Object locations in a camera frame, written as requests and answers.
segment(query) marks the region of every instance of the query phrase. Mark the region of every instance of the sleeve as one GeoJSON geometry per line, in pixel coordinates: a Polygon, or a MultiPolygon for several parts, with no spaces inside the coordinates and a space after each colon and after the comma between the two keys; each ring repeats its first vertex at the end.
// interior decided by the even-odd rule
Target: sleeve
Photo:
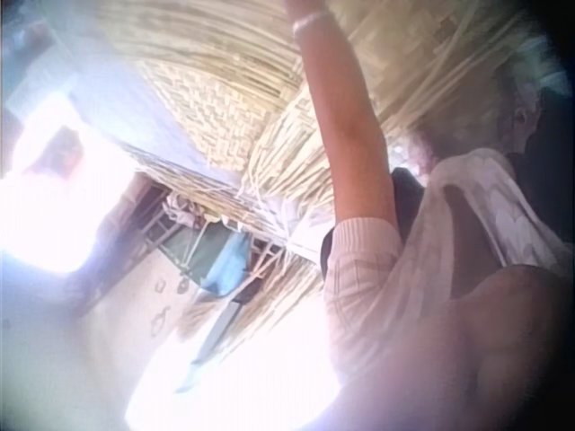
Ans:
{"type": "Polygon", "coordinates": [[[365,369],[381,350],[385,285],[402,247],[397,230],[382,219],[346,220],[333,232],[323,295],[340,381],[365,369]]]}

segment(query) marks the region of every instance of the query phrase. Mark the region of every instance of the bracelet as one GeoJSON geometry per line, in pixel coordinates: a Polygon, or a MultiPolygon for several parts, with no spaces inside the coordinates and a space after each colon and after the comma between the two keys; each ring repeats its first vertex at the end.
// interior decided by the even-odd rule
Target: bracelet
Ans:
{"type": "Polygon", "coordinates": [[[305,29],[306,27],[310,26],[314,22],[325,18],[326,16],[330,16],[330,11],[318,11],[313,12],[307,15],[305,18],[301,20],[297,20],[294,23],[294,36],[297,38],[297,35],[300,33],[301,30],[305,29]]]}

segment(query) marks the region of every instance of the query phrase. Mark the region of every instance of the white wall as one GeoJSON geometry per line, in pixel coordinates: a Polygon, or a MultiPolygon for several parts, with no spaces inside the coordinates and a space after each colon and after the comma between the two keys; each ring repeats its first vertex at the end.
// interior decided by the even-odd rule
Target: white wall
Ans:
{"type": "Polygon", "coordinates": [[[23,281],[18,275],[29,274],[25,267],[18,269],[0,279],[3,423],[11,431],[127,429],[96,378],[77,319],[19,286],[31,284],[28,290],[33,290],[54,280],[23,281]]]}

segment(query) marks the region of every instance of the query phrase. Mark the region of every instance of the woman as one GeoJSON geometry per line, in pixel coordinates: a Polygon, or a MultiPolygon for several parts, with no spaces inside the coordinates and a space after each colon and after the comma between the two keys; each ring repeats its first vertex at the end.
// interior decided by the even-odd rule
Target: woman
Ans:
{"type": "Polygon", "coordinates": [[[286,6],[337,222],[324,297],[343,389],[312,429],[505,427],[543,380],[571,313],[571,249],[492,150],[435,169],[403,244],[353,50],[323,1],[286,6]]]}

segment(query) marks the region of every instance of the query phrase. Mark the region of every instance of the woven bamboo panel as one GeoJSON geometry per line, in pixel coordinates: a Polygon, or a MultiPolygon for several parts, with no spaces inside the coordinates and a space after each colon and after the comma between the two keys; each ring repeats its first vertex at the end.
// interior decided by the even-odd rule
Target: woven bamboo panel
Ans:
{"type": "MultiPolygon", "coordinates": [[[[488,111],[499,106],[492,71],[527,35],[499,3],[330,2],[358,52],[391,147],[438,111],[451,121],[442,127],[492,139],[488,111]],[[470,76],[479,76],[473,86],[482,88],[483,103],[458,97],[470,76]]],[[[98,14],[112,44],[191,142],[214,165],[243,172],[244,191],[302,199],[303,213],[331,203],[313,106],[280,0],[105,0],[98,14]]]]}

